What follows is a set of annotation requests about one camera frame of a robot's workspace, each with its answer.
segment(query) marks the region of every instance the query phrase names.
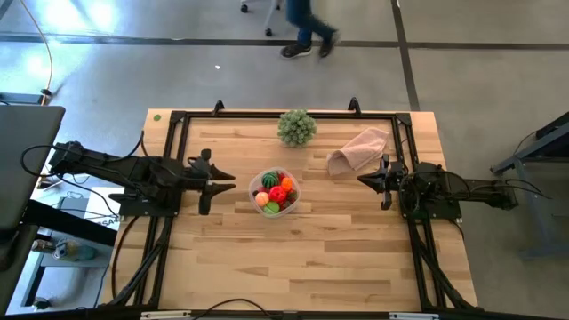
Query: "paper sheet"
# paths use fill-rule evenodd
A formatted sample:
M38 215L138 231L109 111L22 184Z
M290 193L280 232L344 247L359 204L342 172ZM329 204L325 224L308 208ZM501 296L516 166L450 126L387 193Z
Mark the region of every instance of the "paper sheet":
M94 187L92 188L93 191L100 193L102 196L105 196L107 199L108 206L113 210L114 213L118 214L118 211L121 205L108 198L110 194L122 194L124 192L124 188L112 188L112 187ZM93 221L95 223L99 223L102 226L107 228L112 228L113 230L118 230L118 226L120 225L119 218L113 217L113 213L110 212L105 205L105 202L100 196L91 193L89 196L89 202L87 203L87 211L85 213L85 218ZM96 212L100 214L104 214L107 217L101 217L99 214L89 213L89 212Z

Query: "desk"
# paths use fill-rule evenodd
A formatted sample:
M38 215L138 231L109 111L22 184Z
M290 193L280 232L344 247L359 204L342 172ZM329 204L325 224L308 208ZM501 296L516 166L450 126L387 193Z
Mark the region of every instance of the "desk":
M170 114L168 109L148 111L144 130L151 155L163 154ZM444 165L434 114L412 113L412 120L419 159ZM391 131L389 121L318 119L315 138L298 149L282 147L276 122L191 120L185 155L197 156L210 148L212 162L235 175L237 187L213 199L209 216L197 214L199 194L184 194L172 228L159 307L206 309L222 300L248 298L269 310L419 310L409 235L398 213L397 195L391 209L382 212L381 196L356 179L376 170L379 161L333 178L326 171L327 154L366 127ZM392 139L385 152L395 159ZM296 211L276 220L259 215L248 196L250 180L271 166L290 171L302 191ZM124 240L116 266L117 290L140 265L148 221L141 217ZM440 220L433 220L433 231L441 268L476 305L461 234ZM101 302L111 299L109 278ZM426 278L434 301L430 275ZM153 279L151 269L145 297ZM253 309L241 303L220 308Z

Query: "pink towel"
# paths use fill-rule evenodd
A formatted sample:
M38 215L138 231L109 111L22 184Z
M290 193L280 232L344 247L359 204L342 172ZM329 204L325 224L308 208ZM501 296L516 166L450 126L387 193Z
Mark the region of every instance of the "pink towel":
M373 159L379 158L388 136L388 132L377 128L365 129L340 150L328 155L328 173L333 176L359 170Z

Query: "person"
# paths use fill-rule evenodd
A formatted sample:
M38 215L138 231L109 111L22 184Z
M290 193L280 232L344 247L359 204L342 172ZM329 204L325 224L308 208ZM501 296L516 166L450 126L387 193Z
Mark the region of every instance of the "person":
M338 30L322 22L312 14L310 0L286 0L286 19L299 28L296 44L287 45L281 50L281 56L292 59L312 53L312 33L322 37L322 46L318 55L327 57L339 41Z

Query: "cloth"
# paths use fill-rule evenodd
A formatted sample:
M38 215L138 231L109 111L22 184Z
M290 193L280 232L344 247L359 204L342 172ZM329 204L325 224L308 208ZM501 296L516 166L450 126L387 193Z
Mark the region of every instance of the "cloth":
M336 174L361 169L370 161L381 157L387 143L388 132L378 128L367 128L340 150L332 152L328 161L328 173Z
M297 42L303 47L312 45L313 32L326 42L332 40L332 35L336 31L312 14L310 0L287 0L286 19L299 28Z

